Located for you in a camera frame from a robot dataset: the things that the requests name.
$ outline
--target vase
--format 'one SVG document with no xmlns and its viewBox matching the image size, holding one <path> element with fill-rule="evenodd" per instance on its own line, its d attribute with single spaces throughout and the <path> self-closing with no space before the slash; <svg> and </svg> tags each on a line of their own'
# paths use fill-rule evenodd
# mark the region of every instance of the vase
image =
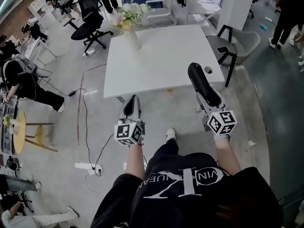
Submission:
<svg viewBox="0 0 304 228">
<path fill-rule="evenodd" d="M 129 48 L 133 51 L 138 51 L 142 47 L 133 28 L 126 30 L 124 36 L 128 40 Z"/>
<path fill-rule="evenodd" d="M 15 126 L 19 126 L 20 125 L 20 122 L 17 121 L 16 119 L 10 119 L 9 122 Z"/>
</svg>

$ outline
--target white cable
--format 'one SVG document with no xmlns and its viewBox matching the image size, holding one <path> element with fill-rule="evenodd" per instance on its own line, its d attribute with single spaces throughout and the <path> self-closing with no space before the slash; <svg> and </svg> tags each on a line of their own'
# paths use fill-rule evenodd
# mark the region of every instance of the white cable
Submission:
<svg viewBox="0 0 304 228">
<path fill-rule="evenodd" d="M 87 174 L 88 174 L 88 172 L 85 174 L 85 185 L 86 185 L 86 187 L 89 189 L 89 187 L 88 187 L 88 185 L 87 185 L 87 182 L 86 182 L 86 176 L 87 176 Z M 97 193 L 97 194 L 99 194 L 99 195 L 103 195 L 102 193 L 92 191 L 91 189 L 89 189 L 89 191 L 94 192 L 94 193 Z"/>
</svg>

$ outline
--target gray floor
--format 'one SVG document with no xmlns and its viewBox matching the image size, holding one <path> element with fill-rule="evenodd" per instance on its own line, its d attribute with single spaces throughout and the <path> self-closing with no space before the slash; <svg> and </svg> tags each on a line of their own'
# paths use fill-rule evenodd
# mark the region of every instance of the gray floor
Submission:
<svg viewBox="0 0 304 228">
<path fill-rule="evenodd" d="M 270 185 L 278 200 L 285 198 L 282 207 L 303 196 L 304 149 L 303 149 L 303 103 L 304 78 L 297 65 L 300 52 L 287 41 L 282 50 L 273 50 L 268 44 L 275 25 L 274 2 L 269 5 L 260 0 L 252 6 L 254 19 L 248 17 L 244 31 L 256 31 L 261 44 L 245 62 L 245 68 L 256 89 L 267 131 L 270 159 Z M 268 30 L 259 26 L 263 23 Z M 293 227 L 298 201 L 284 209 L 285 225 Z"/>
<path fill-rule="evenodd" d="M 107 23 L 102 30 L 107 30 Z M 107 61 L 107 50 L 94 43 L 95 52 L 90 57 L 84 57 L 84 45 L 80 41 L 70 39 L 74 29 L 54 24 L 50 27 L 49 47 L 58 55 L 46 65 L 46 69 L 54 72 L 51 83 L 65 94 L 82 87 L 88 90 L 85 101 L 88 107 L 88 144 L 91 149 L 91 161 L 95 163 L 102 146 L 113 133 L 117 122 L 120 103 L 117 99 L 103 99 L 103 88 Z M 108 47 L 110 35 L 102 38 Z M 42 55 L 44 60 L 52 58 L 47 52 Z M 56 92 L 45 82 L 41 86 Z M 238 120 L 231 139 L 234 151 L 241 167 L 256 166 L 263 177 L 269 182 L 269 158 L 266 141 L 265 126 L 262 114 L 244 67 L 238 67 L 230 81 L 229 88 L 223 85 L 215 86 L 225 97 L 227 105 L 235 112 Z M 144 155 L 149 160 L 155 151 L 165 142 L 165 133 L 169 127 L 176 128 L 180 144 L 180 153 L 206 152 L 215 155 L 212 133 L 202 131 L 200 114 L 195 112 L 197 105 L 193 87 L 167 91 L 139 94 L 142 104 L 142 119 L 146 122 L 144 140 Z M 67 97 L 66 109 L 58 114 L 51 112 L 48 106 L 27 100 L 20 104 L 25 111 L 27 122 L 52 122 L 53 127 L 45 128 L 48 133 L 48 142 L 58 150 L 58 153 L 38 149 L 26 144 L 18 155 L 22 163 L 23 178 L 31 174 L 41 181 L 40 193 L 28 192 L 33 200 L 36 214 L 52 214 L 64 212 L 69 205 L 77 210 L 80 218 L 70 224 L 88 228 L 93 216 L 111 188 L 115 178 L 124 172 L 124 163 L 127 157 L 127 148 L 117 144 L 113 139 L 104 149 L 99 160 L 104 172 L 102 177 L 87 175 L 87 184 L 93 191 L 90 192 L 85 184 L 87 171 L 76 169 L 75 163 L 88 163 L 88 150 L 85 144 L 85 106 L 80 101 L 78 115 L 79 92 Z M 79 125 L 79 142 L 77 139 L 77 124 Z M 34 127 L 27 128 L 27 134 L 32 135 Z"/>
</svg>

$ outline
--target wooden stool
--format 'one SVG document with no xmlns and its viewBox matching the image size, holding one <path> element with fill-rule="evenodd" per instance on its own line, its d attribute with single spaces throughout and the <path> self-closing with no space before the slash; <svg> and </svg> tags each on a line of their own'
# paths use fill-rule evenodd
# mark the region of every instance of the wooden stool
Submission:
<svg viewBox="0 0 304 228">
<path fill-rule="evenodd" d="M 16 153 L 22 152 L 24 142 L 31 143 L 39 148 L 58 152 L 57 150 L 51 149 L 44 145 L 44 129 L 42 125 L 53 125 L 52 123 L 26 123 L 26 118 L 23 111 L 18 112 L 16 120 L 20 122 L 19 125 L 14 125 L 14 130 L 16 133 L 13 135 L 13 139 Z M 37 126 L 34 136 L 25 135 L 26 126 Z"/>
</svg>

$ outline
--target ceiling light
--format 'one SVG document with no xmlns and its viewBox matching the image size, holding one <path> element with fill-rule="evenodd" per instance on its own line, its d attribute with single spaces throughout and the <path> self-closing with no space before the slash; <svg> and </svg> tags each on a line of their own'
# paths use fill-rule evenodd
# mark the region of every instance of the ceiling light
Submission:
<svg viewBox="0 0 304 228">
<path fill-rule="evenodd" d="M 5 7 L 5 4 L 7 3 L 8 0 L 4 0 L 3 3 L 0 6 L 0 12 L 2 12 L 3 8 Z"/>
</svg>

